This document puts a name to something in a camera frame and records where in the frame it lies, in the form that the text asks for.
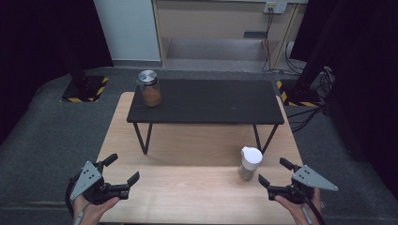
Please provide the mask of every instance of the wooden table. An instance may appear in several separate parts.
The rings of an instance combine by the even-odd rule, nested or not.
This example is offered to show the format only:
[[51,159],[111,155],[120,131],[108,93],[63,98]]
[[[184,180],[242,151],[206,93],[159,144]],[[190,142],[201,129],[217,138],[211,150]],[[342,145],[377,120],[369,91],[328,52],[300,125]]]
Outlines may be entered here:
[[[287,210],[268,200],[256,178],[261,173],[273,186],[286,186],[292,172],[279,164],[279,158],[302,164],[278,97],[286,123],[278,127],[254,179],[245,181],[237,169],[242,147],[256,146],[252,126],[156,125],[151,142],[156,151],[144,155],[126,120],[133,95],[121,96],[98,160],[112,153],[119,156],[104,168],[108,183],[125,184],[137,171],[141,178],[130,198],[105,213],[101,222],[294,224]],[[267,137],[273,126],[259,127],[260,137]]]

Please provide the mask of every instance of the gray carpet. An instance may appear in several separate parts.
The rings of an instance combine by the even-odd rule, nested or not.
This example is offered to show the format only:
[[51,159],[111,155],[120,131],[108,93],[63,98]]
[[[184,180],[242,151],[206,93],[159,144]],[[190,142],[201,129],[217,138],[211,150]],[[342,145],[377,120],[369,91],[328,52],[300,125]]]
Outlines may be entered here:
[[[87,75],[109,78],[97,102],[60,102],[70,76],[39,88],[28,111],[0,146],[1,224],[71,224],[63,204],[69,178],[85,161],[97,158],[119,97],[134,90],[140,71],[88,70]],[[293,79],[288,75],[244,72],[157,72],[160,79]],[[308,108],[285,110],[289,115]],[[293,117],[291,121],[302,121],[306,116]],[[304,163],[339,187],[338,192],[322,191],[328,205],[323,211],[327,224],[398,224],[398,202],[369,163],[349,156],[328,115],[318,113],[295,133],[295,139]]]

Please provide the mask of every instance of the wall outlet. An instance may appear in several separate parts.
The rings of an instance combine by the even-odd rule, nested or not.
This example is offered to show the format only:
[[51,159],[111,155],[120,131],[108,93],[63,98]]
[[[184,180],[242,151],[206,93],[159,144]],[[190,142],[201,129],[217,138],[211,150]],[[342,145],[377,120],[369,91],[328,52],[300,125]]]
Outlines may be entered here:
[[266,2],[266,5],[264,6],[264,13],[270,13],[272,10],[272,13],[283,14],[286,10],[286,7],[286,2]]
[[264,6],[264,13],[270,13],[271,11],[275,12],[276,2],[266,2]]

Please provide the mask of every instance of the hand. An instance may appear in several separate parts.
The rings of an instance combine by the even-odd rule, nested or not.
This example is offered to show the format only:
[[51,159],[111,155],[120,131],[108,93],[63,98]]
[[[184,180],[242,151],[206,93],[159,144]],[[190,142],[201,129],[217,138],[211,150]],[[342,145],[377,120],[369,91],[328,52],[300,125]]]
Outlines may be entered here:
[[79,214],[84,210],[83,220],[81,225],[97,225],[100,218],[109,209],[113,208],[118,202],[119,198],[114,197],[107,202],[99,205],[89,204],[88,200],[83,195],[78,196],[73,203],[73,224],[75,223]]
[[[305,204],[294,204],[288,201],[286,198],[282,196],[275,196],[275,201],[278,202],[281,206],[283,206],[285,209],[287,209],[290,214],[292,215],[293,219],[295,220],[296,224],[298,225],[307,225],[307,219],[302,212],[302,207],[305,207],[307,210],[308,214],[311,216],[311,220],[313,221],[314,225],[318,225],[319,221],[316,219],[315,214],[313,211],[310,209],[310,207],[305,203]],[[313,198],[311,199],[313,204],[315,205],[316,209],[321,213],[321,194],[319,188],[314,189],[314,195]]]

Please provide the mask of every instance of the jar lid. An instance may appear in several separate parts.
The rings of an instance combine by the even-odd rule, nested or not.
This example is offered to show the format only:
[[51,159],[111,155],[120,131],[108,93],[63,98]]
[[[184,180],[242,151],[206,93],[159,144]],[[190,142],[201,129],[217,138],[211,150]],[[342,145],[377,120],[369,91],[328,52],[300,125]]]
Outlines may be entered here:
[[158,74],[153,70],[144,70],[138,75],[138,79],[144,85],[151,85],[158,80],[157,76]]

